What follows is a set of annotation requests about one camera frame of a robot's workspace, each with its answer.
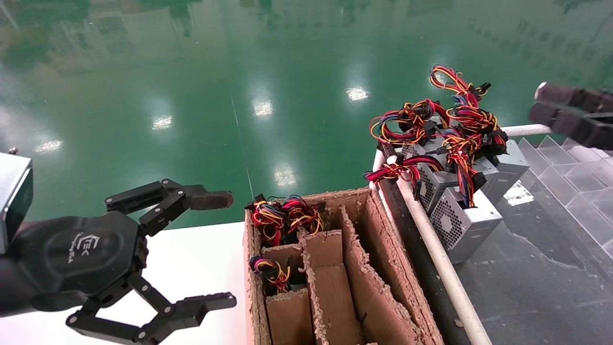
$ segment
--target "logo on robotic hand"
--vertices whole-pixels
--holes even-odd
[[[68,263],[74,261],[77,252],[79,252],[82,257],[89,256],[89,252],[98,246],[100,237],[95,235],[81,236],[83,236],[83,233],[78,233],[70,244],[70,249],[68,250]]]

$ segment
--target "fan grille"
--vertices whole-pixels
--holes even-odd
[[[451,229],[444,229],[442,219],[447,216],[451,221]],[[462,221],[457,214],[451,209],[451,205],[446,200],[441,200],[430,217],[432,224],[435,227],[438,237],[443,242],[443,246],[447,251],[451,250],[462,237]]]

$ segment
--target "green epoxy floor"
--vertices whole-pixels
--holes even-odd
[[[544,81],[613,87],[613,1],[4,1],[0,147],[34,159],[29,220],[92,216],[168,177],[235,205],[365,185],[374,116],[429,97],[434,64],[527,123]],[[349,95],[361,99],[351,100]]]

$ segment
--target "power supply unit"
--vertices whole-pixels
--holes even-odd
[[[441,143],[441,138],[435,138],[433,142],[429,142],[424,147],[419,145],[411,145],[406,148],[406,153],[403,153],[403,155],[406,154],[405,158],[413,157],[415,155],[424,155],[426,152],[433,151],[441,147]],[[443,166],[447,164],[445,154],[431,156],[440,161]],[[457,176],[451,172],[434,172],[425,163],[419,163],[417,167],[419,169],[422,181],[421,189],[419,190],[419,201],[421,201],[426,214],[430,215],[445,189],[458,186],[458,179]],[[494,167],[494,165],[491,164],[491,162],[485,157],[476,160],[474,162],[473,169],[479,171],[480,173],[482,172],[487,181],[481,187],[481,190],[484,190],[484,187],[488,187],[491,181],[495,180],[498,175],[498,170],[496,167]]]
[[[498,175],[494,180],[481,187],[481,190],[494,205],[502,199],[504,194],[530,167],[515,140],[506,142],[506,153],[494,156],[492,164],[497,168]]]
[[[485,194],[474,194],[475,207],[462,209],[459,187],[447,188],[430,215],[430,222],[452,263],[464,262],[502,221]]]

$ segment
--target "cardboard box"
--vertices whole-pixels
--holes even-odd
[[[331,230],[301,232],[298,244],[262,249],[261,235],[246,211],[248,344],[443,345],[378,195],[363,188],[304,199],[326,202]],[[248,268],[249,258],[283,261],[298,254],[300,260],[292,262],[302,266],[306,290],[265,297],[262,280]]]

